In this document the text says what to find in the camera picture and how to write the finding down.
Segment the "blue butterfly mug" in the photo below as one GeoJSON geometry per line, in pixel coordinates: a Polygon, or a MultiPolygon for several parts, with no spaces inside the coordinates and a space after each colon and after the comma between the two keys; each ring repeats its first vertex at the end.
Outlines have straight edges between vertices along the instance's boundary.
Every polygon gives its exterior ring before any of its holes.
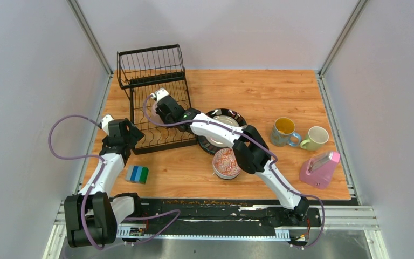
{"type": "Polygon", "coordinates": [[[295,123],[287,117],[278,118],[272,127],[270,133],[270,142],[278,147],[290,145],[292,147],[299,146],[301,136],[295,131],[295,123]]]}

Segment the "pink ceramic mug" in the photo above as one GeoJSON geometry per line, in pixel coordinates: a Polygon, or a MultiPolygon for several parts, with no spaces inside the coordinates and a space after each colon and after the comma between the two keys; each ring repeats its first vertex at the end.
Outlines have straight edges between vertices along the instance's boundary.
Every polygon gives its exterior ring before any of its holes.
{"type": "Polygon", "coordinates": [[[163,125],[164,122],[162,121],[161,117],[156,112],[157,109],[157,102],[154,102],[151,107],[151,120],[155,122],[157,125],[163,125]]]}

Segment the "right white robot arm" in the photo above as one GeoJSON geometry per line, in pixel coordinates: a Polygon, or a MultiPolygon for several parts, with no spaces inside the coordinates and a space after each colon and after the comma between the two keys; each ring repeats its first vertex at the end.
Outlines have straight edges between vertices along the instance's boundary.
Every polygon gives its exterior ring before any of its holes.
{"type": "Polygon", "coordinates": [[[230,126],[210,118],[197,109],[184,109],[164,89],[149,95],[156,104],[161,127],[176,128],[198,137],[211,138],[232,149],[241,170],[258,176],[287,209],[289,223],[300,225],[308,218],[309,202],[298,193],[277,168],[278,158],[273,154],[257,129],[230,126]]]}

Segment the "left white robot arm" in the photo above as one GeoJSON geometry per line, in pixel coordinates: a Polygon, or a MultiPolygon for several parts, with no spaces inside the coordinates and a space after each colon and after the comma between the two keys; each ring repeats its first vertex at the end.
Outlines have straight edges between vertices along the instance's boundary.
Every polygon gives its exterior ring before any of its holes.
{"type": "Polygon", "coordinates": [[[125,218],[137,223],[143,208],[135,203],[136,193],[110,198],[118,175],[123,171],[131,150],[144,134],[127,118],[105,116],[100,128],[107,134],[102,140],[98,165],[87,184],[64,202],[67,240],[70,247],[104,245],[116,239],[118,225],[125,218]]]}

